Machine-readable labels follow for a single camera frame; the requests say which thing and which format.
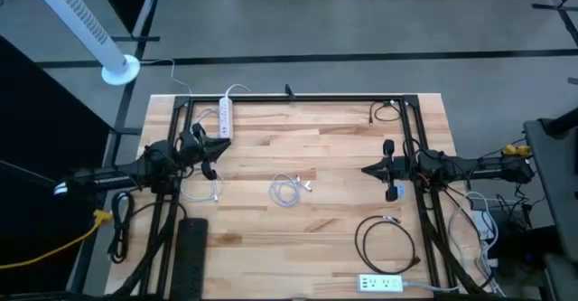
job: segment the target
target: plug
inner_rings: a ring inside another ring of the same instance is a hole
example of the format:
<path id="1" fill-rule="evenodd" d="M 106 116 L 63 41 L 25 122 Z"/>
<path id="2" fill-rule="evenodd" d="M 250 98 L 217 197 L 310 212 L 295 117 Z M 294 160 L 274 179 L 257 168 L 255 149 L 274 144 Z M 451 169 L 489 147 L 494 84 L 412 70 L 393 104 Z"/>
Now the plug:
<path id="1" fill-rule="evenodd" d="M 303 188 L 305 188 L 305 190 L 307 190 L 307 192 L 312 192 L 313 189 L 309 186 L 311 184 L 311 181 L 307 181 L 307 183 L 305 183 L 305 185 L 303 186 Z"/>
<path id="2" fill-rule="evenodd" d="M 219 137 L 233 139 L 233 101 L 228 98 L 231 89 L 240 87 L 246 91 L 251 91 L 241 84 L 231 85 L 225 92 L 225 96 L 219 99 Z"/>
<path id="3" fill-rule="evenodd" d="M 112 214 L 109 212 L 104 212 L 102 210 L 95 210 L 93 214 L 95 217 L 94 222 L 98 224 L 112 220 Z"/>
<path id="4" fill-rule="evenodd" d="M 400 224 L 400 223 L 401 223 L 400 220 L 398 220 L 397 218 L 395 218 L 395 217 L 393 217 L 393 216 L 390 216 L 390 215 L 384 215 L 384 216 L 383 216 L 383 219 L 384 219 L 384 220 L 388 220 L 388 221 L 392 221 L 393 223 L 397 223 L 397 224 Z"/>

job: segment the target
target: black cable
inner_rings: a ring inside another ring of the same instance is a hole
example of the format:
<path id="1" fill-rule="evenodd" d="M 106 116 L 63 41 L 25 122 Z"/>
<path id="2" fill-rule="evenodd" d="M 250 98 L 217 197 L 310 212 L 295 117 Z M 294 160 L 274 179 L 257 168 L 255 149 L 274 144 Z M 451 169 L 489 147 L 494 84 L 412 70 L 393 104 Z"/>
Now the black cable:
<path id="1" fill-rule="evenodd" d="M 417 139 L 412 138 L 412 143 L 415 143 L 417 145 L 418 151 L 422 149 L 422 145 L 420 144 L 420 142 Z M 409 148 L 409 143 L 407 142 L 407 139 L 405 139 L 404 143 L 402 143 L 402 145 L 401 145 L 401 149 L 404 151 L 405 157 L 407 157 L 407 148 Z"/>
<path id="2" fill-rule="evenodd" d="M 359 249 L 359 244 L 358 244 L 358 235 L 359 235 L 359 229 L 361 228 L 361 226 L 372 219 L 381 219 L 383 221 L 377 221 L 373 224 L 371 224 L 368 229 L 365 231 L 365 233 L 363 234 L 363 241 L 361 242 L 361 248 L 363 250 L 363 252 L 361 252 L 361 250 Z M 409 238 L 409 241 L 412 244 L 412 258 L 409 262 L 409 264 L 407 264 L 407 266 L 405 266 L 402 269 L 396 270 L 396 271 L 391 271 L 391 272 L 387 272 L 385 270 L 382 270 L 380 268 L 378 268 L 377 266 L 375 266 L 373 263 L 371 263 L 371 261 L 368 258 L 368 253 L 366 251 L 366 242 L 367 242 L 367 237 L 368 237 L 368 233 L 371 231 L 371 229 L 375 228 L 377 225 L 382 224 L 382 223 L 387 223 L 387 224 L 392 224 L 395 225 L 396 227 L 398 227 L 406 236 L 407 238 Z M 359 257 L 361 258 L 361 260 L 363 260 L 363 262 L 369 267 L 371 268 L 373 271 L 375 271 L 378 274 L 385 274 L 385 275 L 397 275 L 397 274 L 401 274 L 406 272 L 408 269 L 410 269 L 411 267 L 417 265 L 420 262 L 420 259 L 415 255 L 415 243 L 414 240 L 412 239 L 412 236 L 409 234 L 409 232 L 407 232 L 406 229 L 402 228 L 401 225 L 399 225 L 398 223 L 392 221 L 392 220 L 386 220 L 385 217 L 380 216 L 380 215 L 373 215 L 373 216 L 369 216 L 368 218 L 366 218 L 365 220 L 361 221 L 361 223 L 358 225 L 357 229 L 355 229 L 355 236 L 354 236 L 354 242 L 355 242 L 355 249 L 358 252 Z"/>
<path id="3" fill-rule="evenodd" d="M 115 264 L 120 264 L 126 259 L 126 254 L 128 253 L 128 235 L 130 231 L 130 221 L 135 215 L 143 211 L 146 208 L 155 206 L 157 204 L 172 202 L 172 201 L 159 201 L 151 202 L 138 210 L 134 211 L 135 208 L 135 197 L 131 194 L 132 191 L 123 191 L 115 193 L 112 197 L 110 210 L 112 211 L 112 217 L 115 222 L 115 234 L 113 235 L 110 245 L 108 246 L 108 254 L 110 255 L 110 260 Z M 120 215 L 120 202 L 126 198 L 126 212 L 125 218 L 121 219 Z M 182 204 L 179 203 L 184 217 L 188 218 L 187 210 Z"/>
<path id="4" fill-rule="evenodd" d="M 378 103 L 381 103 L 382 105 L 374 111 L 373 106 L 375 106 Z M 390 118 L 390 119 L 384 119 L 384 118 L 378 117 L 378 111 L 380 111 L 382 108 L 386 108 L 386 107 L 391 107 L 393 110 L 395 110 L 397 112 L 397 117 Z M 371 106 L 369 106 L 369 124 L 370 125 L 373 125 L 373 118 L 375 118 L 379 121 L 385 121 L 385 122 L 396 121 L 396 120 L 399 120 L 401 118 L 401 112 L 399 111 L 398 108 L 396 108 L 396 106 L 394 106 L 389 101 L 375 101 L 371 104 Z"/>
<path id="5" fill-rule="evenodd" d="M 526 194 L 520 190 L 522 183 L 516 184 L 516 190 L 514 191 L 514 197 L 518 198 L 521 201 L 528 202 L 529 199 L 526 197 Z"/>
<path id="6" fill-rule="evenodd" d="M 489 225 L 489 223 L 486 221 L 486 217 L 484 216 L 485 213 L 486 213 L 485 211 L 481 212 L 481 220 L 484 221 L 486 228 L 488 228 L 491 231 L 491 234 L 496 235 L 496 232 L 494 231 L 494 226 Z"/>
<path id="7" fill-rule="evenodd" d="M 453 189 L 452 187 L 450 187 L 449 185 L 445 185 L 444 188 L 451 190 L 454 193 L 459 194 L 461 197 L 465 196 L 463 193 L 458 192 L 457 190 Z"/>
<path id="8" fill-rule="evenodd" d="M 446 162 L 450 162 L 450 163 L 453 164 L 455 167 L 457 167 L 458 169 L 460 169 L 461 174 L 463 174 L 463 177 L 466 179 L 466 188 L 467 188 L 468 190 L 471 190 L 471 182 L 470 182 L 469 176 L 466 174 L 465 171 L 463 171 L 463 169 L 461 168 L 461 166 L 458 165 L 458 164 L 457 164 L 455 161 L 453 161 L 451 158 L 442 159 L 443 152 L 439 152 L 439 155 L 438 155 L 437 157 L 435 157 L 435 156 L 431 156 L 431 155 L 430 155 L 429 153 L 427 153 L 427 151 L 425 151 L 423 148 L 420 148 L 418 151 L 424 153 L 425 156 L 427 156 L 427 157 L 429 157 L 429 158 L 431 158 L 431 159 L 433 159 L 433 160 L 436 160 L 436 161 L 441 162 L 442 164 L 444 164 L 444 163 L 446 163 Z"/>
<path id="9" fill-rule="evenodd" d="M 508 210 L 509 212 L 510 211 L 509 206 L 511 206 L 511 204 L 508 204 L 508 202 L 506 202 L 504 197 L 502 197 L 502 195 L 500 195 L 499 193 L 496 193 L 496 198 L 498 199 L 498 204 L 499 207 L 502 209 L 502 211 L 505 211 L 504 208 L 506 208 L 506 210 Z"/>
<path id="10" fill-rule="evenodd" d="M 531 206 L 531 207 L 534 207 L 536 204 L 538 204 L 538 203 L 540 203 L 540 202 L 543 202 L 544 200 L 545 200 L 545 195 L 544 195 L 544 197 L 540 198 L 539 200 L 537 200 L 537 201 L 535 201 L 535 202 L 532 202 L 532 203 L 530 204 L 530 206 Z"/>
<path id="11" fill-rule="evenodd" d="M 510 143 L 509 145 L 514 145 L 515 143 L 519 143 L 519 142 L 525 141 L 525 140 L 526 140 L 525 137 L 524 137 L 524 138 L 520 138 L 520 139 L 517 139 L 517 140 L 513 141 L 513 142 Z M 495 151 L 488 152 L 488 153 L 486 153 L 485 155 L 482 155 L 482 156 L 478 157 L 478 159 L 481 159 L 481 158 L 484 158 L 484 157 L 486 157 L 486 156 L 490 156 L 490 155 L 496 154 L 497 152 L 501 152 L 501 151 L 503 151 L 503 150 L 504 150 L 504 147 L 502 147 L 502 148 L 500 148 L 500 149 L 497 149 L 497 150 L 495 150 Z"/>

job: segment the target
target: wire bundle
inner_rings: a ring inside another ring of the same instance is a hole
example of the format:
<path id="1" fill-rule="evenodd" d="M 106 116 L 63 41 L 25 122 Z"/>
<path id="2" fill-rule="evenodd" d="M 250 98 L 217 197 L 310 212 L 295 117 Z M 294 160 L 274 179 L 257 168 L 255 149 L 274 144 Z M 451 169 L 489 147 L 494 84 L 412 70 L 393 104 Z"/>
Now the wire bundle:
<path id="1" fill-rule="evenodd" d="M 363 239 L 361 241 L 361 249 L 359 248 L 359 229 L 361 229 L 361 226 L 363 226 L 364 223 L 366 223 L 367 221 L 370 220 L 376 220 L 376 219 L 380 219 L 380 221 L 376 221 L 375 223 L 371 224 L 366 230 L 365 233 L 363 233 Z M 378 226 L 379 224 L 391 224 L 396 226 L 398 229 L 400 229 L 409 239 L 409 242 L 412 245 L 412 258 L 409 261 L 409 263 L 404 267 L 401 268 L 399 270 L 394 270 L 394 271 L 385 271 L 381 268 L 378 268 L 377 266 L 375 266 L 368 258 L 368 253 L 366 251 L 366 245 L 367 245 L 367 238 L 368 238 L 368 234 L 369 232 L 375 228 L 376 226 Z M 361 221 L 357 227 L 357 229 L 355 229 L 355 236 L 354 236 L 354 242 L 355 242 L 355 249 L 358 252 L 359 257 L 361 258 L 361 260 L 363 260 L 363 262 L 369 267 L 371 268 L 374 272 L 378 273 L 378 274 L 384 274 L 384 275 L 397 275 L 397 274 L 401 274 L 406 272 L 408 269 L 410 269 L 411 267 L 417 265 L 420 262 L 420 259 L 415 255 L 415 243 L 414 240 L 412 239 L 412 236 L 409 234 L 409 232 L 407 232 L 406 229 L 404 229 L 401 225 L 399 225 L 399 221 L 391 216 L 381 216 L 381 215 L 373 215 L 373 216 L 369 216 L 367 217 L 365 220 Z"/>
<path id="2" fill-rule="evenodd" d="M 379 106 L 377 109 L 373 110 L 373 106 L 377 105 L 381 103 L 381 106 Z M 380 116 L 378 116 L 378 112 L 383 109 L 383 108 L 387 108 L 387 107 L 391 107 L 393 110 L 395 110 L 397 112 L 397 117 L 395 118 L 381 118 Z M 385 122 L 389 122 L 389 121 L 396 121 L 398 119 L 401 118 L 401 113 L 399 112 L 399 109 L 396 108 L 395 106 L 395 101 L 375 101 L 371 104 L 371 106 L 369 106 L 369 125 L 372 126 L 373 125 L 373 118 L 379 120 L 379 121 L 385 121 Z"/>
<path id="3" fill-rule="evenodd" d="M 126 259 L 126 255 L 128 254 L 128 235 L 130 232 L 130 221 L 137 215 L 139 212 L 161 203 L 165 202 L 172 202 L 172 201 L 159 201 L 159 202 L 150 202 L 143 207 L 139 208 L 138 210 L 134 211 L 135 209 L 135 197 L 131 194 L 132 191 L 123 191 L 119 193 L 115 193 L 112 197 L 110 210 L 112 211 L 112 217 L 115 223 L 115 234 L 113 235 L 112 240 L 110 241 L 110 245 L 108 245 L 108 255 L 110 256 L 110 260 L 115 264 L 120 264 Z M 125 209 L 125 218 L 122 219 L 120 216 L 120 203 L 121 201 L 126 200 L 126 209 Z M 179 207 L 182 209 L 182 213 L 184 214 L 184 218 L 188 218 L 187 210 L 179 203 Z"/>
<path id="4" fill-rule="evenodd" d="M 206 201 L 218 202 L 219 197 L 223 194 L 223 191 L 225 190 L 225 181 L 223 180 L 223 177 L 220 176 L 220 174 L 217 174 L 217 178 L 219 179 L 220 182 L 220 189 L 219 185 L 217 184 L 217 180 L 211 180 L 210 192 L 201 197 L 193 196 L 192 194 L 187 193 L 184 189 L 184 180 L 182 180 L 181 181 L 182 198 L 184 198 L 188 202 L 206 202 Z"/>
<path id="5" fill-rule="evenodd" d="M 279 177 L 285 177 L 287 180 L 280 181 Z M 273 182 L 271 182 L 271 185 L 269 186 L 269 195 L 277 205 L 281 207 L 292 207 L 299 203 L 302 189 L 305 189 L 308 192 L 312 191 L 309 187 L 309 183 L 310 182 L 303 184 L 299 175 L 297 175 L 297 178 L 294 180 L 289 176 L 289 174 L 276 174 L 273 178 Z M 281 190 L 284 186 L 288 187 L 289 191 L 292 192 L 289 198 L 283 197 L 281 194 Z"/>
<path id="6" fill-rule="evenodd" d="M 484 201 L 486 211 L 482 214 L 482 218 L 484 218 L 484 221 L 485 221 L 486 217 L 489 219 L 489 224 L 492 227 L 491 229 L 494 231 L 494 239 L 492 240 L 491 243 L 488 244 L 484 241 L 480 241 L 481 252 L 480 252 L 480 256 L 476 259 L 476 266 L 478 267 L 478 269 L 480 270 L 482 275 L 486 278 L 486 280 L 487 280 L 486 282 L 489 283 L 489 285 L 491 286 L 492 292 L 500 294 L 501 296 L 506 296 L 506 294 L 501 289 L 501 287 L 499 287 L 498 282 L 496 282 L 496 279 L 493 277 L 493 273 L 491 271 L 491 267 L 489 266 L 489 259 L 488 259 L 489 249 L 491 247 L 493 247 L 496 244 L 496 242 L 498 241 L 498 237 L 499 237 L 498 225 L 496 224 L 496 222 L 494 221 L 494 218 L 489 213 L 488 201 L 486 200 L 486 197 L 484 195 L 482 195 L 481 193 L 477 193 L 477 192 L 468 192 L 468 193 L 463 195 L 462 201 L 467 200 L 468 197 L 470 195 L 473 195 L 473 194 L 479 196 Z M 458 209 L 452 214 L 452 217 L 450 218 L 450 223 L 448 224 L 448 236 L 450 238 L 450 241 L 453 243 L 453 245 L 458 250 L 458 253 L 460 254 L 461 266 L 465 267 L 465 260 L 464 260 L 463 252 L 461 251 L 461 248 L 460 248 L 459 244 L 457 243 L 456 239 L 453 237 L 453 233 L 452 233 L 453 222 L 455 220 L 456 215 L 459 213 L 462 213 L 462 214 L 464 214 L 464 216 L 467 216 L 466 212 L 463 210 L 463 202 L 460 202 L 459 205 L 460 206 L 458 207 Z"/>

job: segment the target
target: cord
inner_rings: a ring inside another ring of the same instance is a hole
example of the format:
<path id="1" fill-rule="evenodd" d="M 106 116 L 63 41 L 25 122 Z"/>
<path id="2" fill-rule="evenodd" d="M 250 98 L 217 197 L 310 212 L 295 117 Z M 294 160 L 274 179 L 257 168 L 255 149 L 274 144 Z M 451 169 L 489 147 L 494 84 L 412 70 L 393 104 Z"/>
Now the cord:
<path id="1" fill-rule="evenodd" d="M 182 197 L 187 201 L 187 202 L 206 202 L 206 201 L 215 201 L 215 202 L 219 202 L 219 197 L 223 194 L 223 191 L 225 190 L 225 181 L 223 180 L 223 177 L 220 176 L 220 174 L 217 174 L 217 178 L 220 181 L 220 189 L 217 187 L 217 180 L 211 180 L 210 181 L 210 193 L 201 197 L 196 197 L 193 196 L 189 193 L 186 193 L 184 190 L 184 180 L 181 181 L 181 194 Z"/>
<path id="2" fill-rule="evenodd" d="M 359 244 L 358 244 L 358 235 L 359 235 L 359 229 L 361 228 L 361 226 L 370 220 L 373 219 L 380 219 L 382 221 L 377 221 L 373 224 L 371 224 L 368 229 L 365 231 L 365 233 L 363 234 L 363 240 L 361 242 L 361 249 L 359 249 Z M 378 226 L 379 224 L 391 224 L 396 226 L 397 228 L 399 228 L 409 239 L 409 242 L 412 245 L 412 258 L 409 262 L 409 264 L 407 264 L 407 266 L 405 266 L 404 268 L 401 268 L 399 270 L 396 271 L 385 271 L 383 269 L 378 268 L 377 266 L 375 266 L 368 258 L 368 253 L 366 251 L 366 242 L 367 242 L 367 238 L 368 238 L 368 234 L 371 231 L 371 229 L 375 228 L 376 226 Z M 373 215 L 373 216 L 369 216 L 367 217 L 365 220 L 361 221 L 357 227 L 357 229 L 355 229 L 355 236 L 354 236 L 354 242 L 355 242 L 355 249 L 358 252 L 359 257 L 361 258 L 361 260 L 363 260 L 363 262 L 369 267 L 371 268 L 374 272 L 378 273 L 378 274 L 384 274 L 384 275 L 398 275 L 404 272 L 407 272 L 408 269 L 410 269 L 411 267 L 417 265 L 420 262 L 420 259 L 415 255 L 415 243 L 414 240 L 412 239 L 412 236 L 409 234 L 409 232 L 407 232 L 406 229 L 404 229 L 401 225 L 399 225 L 399 220 L 391 217 L 391 216 L 381 216 L 381 215 Z"/>
<path id="3" fill-rule="evenodd" d="M 455 167 L 457 167 L 457 168 L 460 170 L 460 172 L 463 174 L 464 178 L 466 178 L 466 188 L 467 188 L 467 190 L 469 191 L 469 190 L 471 189 L 470 177 L 466 174 L 465 171 L 463 171 L 463 169 L 461 168 L 461 166 L 458 165 L 458 164 L 457 164 L 455 161 L 453 161 L 451 158 L 447 158 L 447 159 L 444 159 L 444 160 L 443 160 L 443 159 L 442 159 L 442 154 L 443 154 L 443 152 L 440 152 L 439 155 L 438 155 L 438 157 L 435 157 L 435 156 L 431 156 L 429 153 L 427 153 L 427 151 L 425 151 L 425 150 L 424 150 L 423 148 L 421 148 L 421 147 L 420 147 L 417 151 L 420 152 L 420 153 L 424 153 L 425 156 L 427 156 L 427 157 L 429 157 L 429 158 L 431 158 L 431 159 L 433 159 L 433 160 L 437 160 L 437 161 L 439 161 L 439 162 L 442 162 L 442 164 L 444 164 L 445 162 L 450 162 L 451 164 L 453 164 Z"/>
<path id="4" fill-rule="evenodd" d="M 111 200 L 110 210 L 112 211 L 112 217 L 115 223 L 115 233 L 113 235 L 112 240 L 110 241 L 110 245 L 108 245 L 108 255 L 110 256 L 110 260 L 115 264 L 120 264 L 121 262 L 123 262 L 126 259 L 126 255 L 128 254 L 130 221 L 133 219 L 133 217 L 135 217 L 135 215 L 137 215 L 139 212 L 151 206 L 155 206 L 157 204 L 165 202 L 171 202 L 171 201 L 151 202 L 134 211 L 135 197 L 133 197 L 131 192 L 132 191 L 123 191 L 115 193 L 115 195 L 112 197 Z M 125 210 L 125 218 L 121 219 L 120 202 L 123 199 L 126 199 L 126 210 Z M 187 218 L 188 217 L 187 210 L 180 203 L 179 207 L 181 207 L 184 217 Z"/>
<path id="5" fill-rule="evenodd" d="M 201 110 L 199 112 L 199 114 L 197 114 L 197 116 L 195 116 L 192 119 L 191 127 L 189 128 L 189 132 L 191 132 L 191 134 L 192 134 L 192 125 L 200 123 L 201 120 L 203 120 L 204 118 L 206 118 L 210 114 L 215 114 L 218 116 L 219 111 L 215 108 L 205 108 L 205 109 Z"/>
<path id="6" fill-rule="evenodd" d="M 460 208 L 460 204 L 459 204 L 445 189 L 443 189 L 443 192 L 444 192 L 448 197 L 450 197 L 450 199 L 452 200 L 452 202 L 453 202 L 458 208 Z M 476 231 L 476 235 L 477 235 L 477 237 L 478 237 L 478 243 L 480 244 L 480 250 L 482 250 L 482 249 L 484 248 L 484 245 L 483 245 L 483 242 L 482 242 L 482 240 L 481 240 L 481 233 L 478 231 L 478 227 L 477 227 L 476 224 L 473 222 L 473 220 L 471 219 L 470 215 L 468 215 L 467 212 L 462 212 L 462 214 L 466 217 L 466 219 L 468 220 L 468 223 L 471 225 L 471 227 Z M 484 214 L 485 214 L 485 212 L 482 212 L 482 213 L 481 213 L 481 218 L 483 219 L 483 221 L 484 221 L 484 223 L 486 224 L 486 226 L 487 226 L 490 230 L 492 230 L 492 228 L 491 228 L 491 227 L 488 225 L 488 223 L 486 222 L 486 218 L 485 218 Z M 491 282 L 491 280 L 492 280 L 493 278 L 494 278 L 494 273 L 491 272 L 491 274 L 490 274 L 489 277 L 486 279 L 486 281 L 480 285 L 480 288 L 486 287 L 486 286 Z"/>
<path id="7" fill-rule="evenodd" d="M 228 99 L 228 93 L 231 92 L 231 90 L 234 89 L 234 88 L 242 88 L 242 89 L 244 89 L 244 90 L 247 91 L 247 92 L 250 92 L 250 91 L 251 91 L 248 87 L 246 87 L 246 86 L 243 85 L 243 84 L 233 84 L 233 85 L 229 86 L 228 89 L 225 91 L 225 98 Z"/>
<path id="8" fill-rule="evenodd" d="M 375 106 L 378 103 L 382 103 L 382 105 L 377 108 L 375 111 L 373 111 L 373 106 Z M 396 108 L 396 106 L 394 106 L 395 102 L 393 100 L 391 101 L 375 101 L 371 104 L 371 106 L 369 106 L 369 125 L 372 126 L 373 125 L 373 118 L 379 120 L 379 121 L 396 121 L 398 119 L 401 118 L 401 112 L 399 112 L 399 109 Z M 395 110 L 397 112 L 397 117 L 395 118 L 390 118 L 390 119 L 383 119 L 378 117 L 378 111 L 380 111 L 382 108 L 386 108 L 386 107 L 391 107 L 393 110 Z"/>
<path id="9" fill-rule="evenodd" d="M 519 142 L 522 142 L 522 141 L 525 141 L 525 140 L 526 140 L 525 138 L 520 138 L 520 139 L 517 139 L 517 140 L 511 142 L 510 145 L 514 145 L 515 143 L 519 143 Z M 497 149 L 497 150 L 494 150 L 494 151 L 491 151 L 491 152 L 488 152 L 488 153 L 486 153 L 485 155 L 482 155 L 482 156 L 478 157 L 478 163 L 477 163 L 476 165 L 474 165 L 474 166 L 471 168 L 471 170 L 468 172 L 467 181 L 470 180 L 471 175 L 473 174 L 474 170 L 476 170 L 476 169 L 480 166 L 480 163 L 481 163 L 481 161 L 483 160 L 484 157 L 490 156 L 490 155 L 493 155 L 493 154 L 496 154 L 496 153 L 501 152 L 501 151 L 503 151 L 503 150 L 504 150 L 504 147 L 502 147 L 502 148 L 500 148 L 500 149 Z M 502 163 L 502 164 L 507 164 L 507 163 L 509 163 L 509 162 L 515 162 L 515 161 L 517 161 L 517 160 L 518 160 L 518 159 L 514 159 L 514 160 L 511 160 L 511 161 Z"/>
<path id="10" fill-rule="evenodd" d="M 101 210 L 95 210 L 94 211 L 94 217 L 95 217 L 94 225 L 92 226 L 92 228 L 88 232 L 86 232 L 85 234 L 76 238 L 75 240 L 73 240 L 73 241 L 71 241 L 71 242 L 69 242 L 69 243 L 67 243 L 61 247 L 58 247 L 57 249 L 49 251 L 49 252 L 47 252 L 47 253 L 45 253 L 45 254 L 43 254 L 43 255 L 35 258 L 35 259 L 29 259 L 26 261 L 21 261 L 21 262 L 17 262 L 17 263 L 13 263 L 13 264 L 0 265 L 0 269 L 19 268 L 22 266 L 31 265 L 31 264 L 36 263 L 38 261 L 41 261 L 45 258 L 48 258 L 48 257 L 50 257 L 50 256 L 52 256 L 58 252 L 65 250 L 66 248 L 69 248 L 69 247 L 83 241 L 84 239 L 88 238 L 96 229 L 98 229 L 98 227 L 102 223 L 104 223 L 106 221 L 110 221 L 110 219 L 112 219 L 112 216 L 109 213 L 101 211 Z"/>
<path id="11" fill-rule="evenodd" d="M 189 94 L 192 95 L 191 86 L 190 86 L 189 84 L 181 81 L 181 80 L 177 80 L 177 79 L 174 77 L 174 68 L 175 68 L 175 66 L 176 66 L 176 62 L 174 61 L 174 59 L 160 59 L 160 60 L 155 60 L 155 61 L 140 61 L 140 63 L 141 63 L 141 64 L 153 64 L 153 63 L 156 63 L 156 62 L 159 62 L 159 61 L 170 61 L 170 62 L 172 62 L 171 79 L 174 80 L 175 82 L 183 85 L 184 87 L 186 87 L 186 88 L 189 90 Z"/>
<path id="12" fill-rule="evenodd" d="M 435 292 L 452 292 L 460 288 L 461 286 L 457 287 L 432 287 L 431 285 L 420 283 L 420 282 L 411 282 L 411 281 L 403 281 L 404 287 L 420 287 L 430 291 Z"/>
<path id="13" fill-rule="evenodd" d="M 285 177 L 287 180 L 279 181 L 279 177 Z M 312 192 L 312 189 L 309 187 L 310 183 L 311 182 L 308 181 L 307 183 L 302 184 L 299 175 L 297 175 L 297 178 L 294 180 L 289 176 L 289 174 L 276 174 L 273 178 L 273 182 L 271 182 L 271 185 L 269 186 L 269 195 L 277 205 L 281 207 L 292 207 L 301 199 L 301 190 L 303 188 L 308 192 Z M 281 188 L 283 188 L 283 186 L 289 187 L 293 192 L 288 199 L 283 198 L 283 195 L 281 194 Z"/>
<path id="14" fill-rule="evenodd" d="M 506 296 L 504 294 L 504 292 L 502 291 L 502 289 L 499 287 L 499 284 L 496 282 L 495 278 L 492 278 L 492 270 L 488 264 L 489 263 L 489 259 L 488 259 L 489 249 L 491 249 L 491 247 L 493 247 L 496 244 L 496 242 L 498 241 L 498 237 L 499 237 L 498 225 L 496 224 L 494 219 L 491 217 L 491 214 L 489 213 L 488 201 L 486 201 L 486 198 L 484 195 L 482 195 L 481 193 L 477 193 L 477 192 L 468 192 L 468 193 L 464 194 L 464 196 L 462 197 L 462 201 L 467 199 L 472 194 L 478 195 L 484 201 L 485 209 L 486 209 L 485 212 L 488 215 L 489 222 L 494 229 L 494 239 L 492 240 L 492 242 L 490 244 L 486 244 L 484 242 L 484 247 L 482 247 L 482 249 L 480 251 L 480 257 L 477 258 L 477 260 L 476 260 L 476 266 L 478 267 L 478 269 L 480 270 L 482 275 L 487 279 L 487 281 L 489 281 L 489 284 L 492 288 L 492 291 L 494 293 L 500 294 L 501 296 Z M 452 243 L 454 243 L 454 245 L 457 247 L 458 253 L 460 254 L 461 262 L 463 263 L 464 261 L 463 261 L 463 254 L 462 254 L 461 248 L 459 248 L 459 245 L 457 244 L 455 238 L 453 237 L 453 233 L 452 233 L 453 221 L 455 220 L 456 215 L 460 212 L 462 214 L 466 214 L 462 210 L 462 208 L 463 208 L 463 202 L 460 202 L 460 207 L 452 214 L 452 217 L 450 218 L 450 223 L 448 225 L 448 236 L 450 237 L 450 240 L 452 241 Z"/>

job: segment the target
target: power strip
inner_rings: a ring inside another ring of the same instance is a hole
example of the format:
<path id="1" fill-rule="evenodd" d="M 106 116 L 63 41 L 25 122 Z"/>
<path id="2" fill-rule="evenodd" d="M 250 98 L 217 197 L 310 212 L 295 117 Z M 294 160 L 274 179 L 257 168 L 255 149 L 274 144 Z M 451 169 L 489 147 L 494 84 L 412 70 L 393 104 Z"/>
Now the power strip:
<path id="1" fill-rule="evenodd" d="M 231 85 L 225 92 L 225 96 L 219 99 L 219 138 L 233 139 L 233 101 L 228 98 L 228 93 L 235 87 L 251 91 L 241 84 Z"/>
<path id="2" fill-rule="evenodd" d="M 359 292 L 404 292 L 404 282 L 399 275 L 359 274 Z"/>

